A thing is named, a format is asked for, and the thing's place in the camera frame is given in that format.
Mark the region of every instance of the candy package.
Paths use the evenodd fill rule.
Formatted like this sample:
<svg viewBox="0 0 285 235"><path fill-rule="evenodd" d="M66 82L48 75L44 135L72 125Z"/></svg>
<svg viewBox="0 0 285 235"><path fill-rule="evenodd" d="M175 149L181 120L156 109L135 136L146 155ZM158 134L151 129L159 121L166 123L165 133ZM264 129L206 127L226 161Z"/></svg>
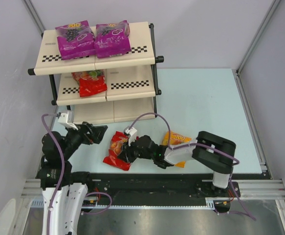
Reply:
<svg viewBox="0 0 285 235"><path fill-rule="evenodd" d="M131 163L118 158L123 151L123 144L127 141L128 137L124 133L116 131L110 142L109 155L103 162L122 170L129 170Z"/></svg>
<svg viewBox="0 0 285 235"><path fill-rule="evenodd" d="M186 143L191 141L190 137L186 137L180 134L177 134L173 131L171 131L171 138L170 138L170 144L171 145L177 145L177 144L181 144L181 143ZM162 141L162 145L167 145L168 144L168 132L166 132L163 141ZM179 162L177 163L175 166L184 168L185 167L186 162Z"/></svg>
<svg viewBox="0 0 285 235"><path fill-rule="evenodd" d="M88 97L108 89L103 70L72 72L72 76L79 84L80 97Z"/></svg>
<svg viewBox="0 0 285 235"><path fill-rule="evenodd" d="M62 60L95 54L94 34L88 21L63 25L55 30Z"/></svg>
<svg viewBox="0 0 285 235"><path fill-rule="evenodd" d="M96 33L94 47L98 58L124 55L131 50L127 21L97 24Z"/></svg>

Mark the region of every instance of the light blue table surface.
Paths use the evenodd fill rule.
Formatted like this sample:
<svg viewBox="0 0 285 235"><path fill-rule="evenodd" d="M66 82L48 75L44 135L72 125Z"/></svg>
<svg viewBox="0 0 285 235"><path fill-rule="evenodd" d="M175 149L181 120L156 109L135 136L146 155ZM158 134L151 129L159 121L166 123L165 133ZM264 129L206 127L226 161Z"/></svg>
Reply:
<svg viewBox="0 0 285 235"><path fill-rule="evenodd" d="M162 95L156 97L157 112L168 121L171 130L196 138L199 131L208 131L236 143L235 157L240 164L234 173L261 173L258 156L241 104L231 69L159 69L158 85ZM99 145L82 145L69 159L72 171L96 173L211 173L212 170L193 160L185 168L161 169L151 160L137 159L129 171L102 162L108 155L111 137L131 122L110 123ZM149 135L160 144L167 127L160 118L137 122L138 135ZM54 131L66 134L55 122Z"/></svg>

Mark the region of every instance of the two-tier shelf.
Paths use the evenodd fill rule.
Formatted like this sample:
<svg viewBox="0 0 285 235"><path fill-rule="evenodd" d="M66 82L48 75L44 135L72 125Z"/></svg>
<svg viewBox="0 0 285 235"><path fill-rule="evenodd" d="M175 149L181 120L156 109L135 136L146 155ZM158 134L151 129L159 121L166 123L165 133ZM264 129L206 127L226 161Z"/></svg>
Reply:
<svg viewBox="0 0 285 235"><path fill-rule="evenodd" d="M52 105L74 105L74 122L93 124L130 121L146 112L157 112L156 95L161 94L157 84L157 63L154 25L148 22L130 23L132 50L125 55L99 59L97 56L62 60L55 30L46 30L35 68L29 75L49 75L53 94ZM106 92L79 97L79 85L72 72L105 70ZM61 73L59 90L54 74Z"/></svg>

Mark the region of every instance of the cable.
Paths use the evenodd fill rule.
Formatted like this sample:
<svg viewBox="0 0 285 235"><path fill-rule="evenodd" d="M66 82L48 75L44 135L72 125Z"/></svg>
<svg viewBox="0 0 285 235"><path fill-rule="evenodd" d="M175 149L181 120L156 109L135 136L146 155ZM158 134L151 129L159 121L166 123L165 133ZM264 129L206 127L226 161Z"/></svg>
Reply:
<svg viewBox="0 0 285 235"><path fill-rule="evenodd" d="M160 114L156 114L156 113L145 113L145 114L142 114L142 115L140 115L139 117L137 117L135 121L133 121L133 123L130 125L129 129L131 129L131 128L135 125L135 123L136 123L140 118L142 118L143 116L146 116L146 115L156 115L156 116L159 116L160 118L162 118L162 119L164 120L164 122L166 123L167 128L168 128L168 144L167 144L167 146L168 146L168 148L169 148L170 150L177 150L177 149L181 149L181 148L185 148L185 147L189 147L189 146L199 146L199 147L211 149L211 150L213 150L214 152L217 152L217 153L223 155L224 157L227 157L227 158L229 158L229 159L235 161L235 163L233 163L233 165L238 165L238 164L240 163L240 161L239 161L238 159L234 158L233 156L230 156L230 155L227 154L227 153L224 153L224 152L222 152L222 151L220 151L220 150L218 150L218 149L212 148L211 146L208 146L208 145L205 145L205 144L202 144L202 143L190 143L190 144L187 144L187 143L186 143L186 144L184 144L184 145L180 145L180 146L177 146L177 147L174 147L174 148L171 147L171 146L170 146L171 128L170 128L170 126L169 126L167 120L166 120L163 116L161 116ZM218 215L218 214L229 214L229 213L231 213L231 214L244 214L244 215L250 217L251 219L253 219L254 221L256 221L256 218L255 218L255 217L249 212L249 210L245 207L244 203L242 202L242 200L239 198L237 192L235 191L234 185L233 185L232 180L231 180L231 177L232 177L232 174L231 174L230 177L229 177L229 185L230 185L230 187L232 188L232 190L233 190L233 192L234 192L236 198L238 199L240 205L242 206L242 208L244 209L244 211L245 211L246 213L241 212L241 211L231 211L231 212L227 212L227 213L219 213L216 209L215 209L215 212L217 213L217 215Z"/></svg>
<svg viewBox="0 0 285 235"><path fill-rule="evenodd" d="M202 144L202 143L186 143L184 145L174 147L173 150L177 150L177 149L181 149L181 148L185 148L185 147L189 147L189 146L199 146L199 147L203 147L203 148L208 148L208 149L213 150L214 152L217 152L217 153L223 155L224 157L227 157L227 158L235 161L235 163L233 163L233 165L238 165L240 163L240 161L237 158L234 158L233 156L230 156L227 153L224 153L224 152L222 152L216 148L212 148L211 146L208 146L208 145Z"/></svg>
<svg viewBox="0 0 285 235"><path fill-rule="evenodd" d="M132 124L130 125L129 129L131 129L139 119L141 119L143 116L146 116L146 115L155 115L155 116L158 116L158 117L162 118L163 121L166 123L167 128L168 128L168 142L167 142L167 146L168 146L168 148L169 148L170 150L172 150L173 148L172 148L171 145L170 145L170 143L171 143L171 128L170 128L170 126L169 126L167 120L166 120L162 115L160 115L160 114L156 114L156 113L145 113L145 114L142 114L142 115L140 115L139 117L137 117L135 121L132 122Z"/></svg>
<svg viewBox="0 0 285 235"><path fill-rule="evenodd" d="M48 125L46 124L44 118L46 116L53 116L53 117L57 117L58 115L57 114L44 114L41 116L41 120L43 122L43 125L46 129L46 131L48 132L48 134L51 136L51 138L53 139L59 153L60 153L60 157L61 157L61 174L60 174L60 178L59 178L59 181L58 183L56 184L56 187L54 189L54 192L52 194L52 197L51 197L51 200L50 200L50 203L49 203L49 207L48 207L48 214L47 214L47 221L46 221L46 234L47 235L50 235L50 220L51 220L51 208L52 208L52 204L53 204L53 201L54 201L54 198L55 198L55 195L61 185L61 182L62 182L62 179L63 179L63 176L64 176L64 166L65 166L65 160L64 160L64 155L63 155L63 151L60 147L60 144L58 143L58 141L56 140L56 138L54 137L53 133L51 132L51 130L49 129Z"/></svg>
<svg viewBox="0 0 285 235"><path fill-rule="evenodd" d="M228 190L228 194L230 197L232 197L232 199L230 199L230 202L232 202L235 199L235 196L232 194L231 190Z"/></svg>
<svg viewBox="0 0 285 235"><path fill-rule="evenodd" d="M112 205L112 202L113 202L112 197L109 194L107 194L106 192L91 192L91 193L86 194L85 197L88 197L88 196L94 195L94 194L96 194L96 195L101 194L101 195L107 196L110 200L110 204L107 207L105 207L102 211L99 211L99 212L89 213L89 212L83 212L82 211L82 215L83 214L101 214L101 213L105 212L108 208L110 208L110 206Z"/></svg>
<svg viewBox="0 0 285 235"><path fill-rule="evenodd" d="M99 202L100 201L100 199L101 199L101 194L99 194L99 197L98 197L98 195L97 195L97 202Z"/></svg>

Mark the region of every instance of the checkered pattern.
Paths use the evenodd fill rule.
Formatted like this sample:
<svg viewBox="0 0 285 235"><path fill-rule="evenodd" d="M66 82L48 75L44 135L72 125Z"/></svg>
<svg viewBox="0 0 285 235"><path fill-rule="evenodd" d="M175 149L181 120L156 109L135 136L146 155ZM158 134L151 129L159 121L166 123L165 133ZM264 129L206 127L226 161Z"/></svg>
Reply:
<svg viewBox="0 0 285 235"><path fill-rule="evenodd" d="M68 87L68 88L63 88L62 94L75 94L79 93L79 87Z"/></svg>
<svg viewBox="0 0 285 235"><path fill-rule="evenodd" d="M136 82L111 83L111 90L149 86L149 80Z"/></svg>
<svg viewBox="0 0 285 235"><path fill-rule="evenodd" d="M74 58L73 60L75 60L75 59L82 59L82 58L84 58L84 57L77 57L77 58Z"/></svg>
<svg viewBox="0 0 285 235"><path fill-rule="evenodd" d="M142 53L142 52L148 52L147 50L147 46L143 46L143 47L132 47L131 51L128 51L126 54L135 54L135 53Z"/></svg>
<svg viewBox="0 0 285 235"><path fill-rule="evenodd" d="M51 62L51 61L58 61L62 60L62 57L60 55L44 55L43 62Z"/></svg>

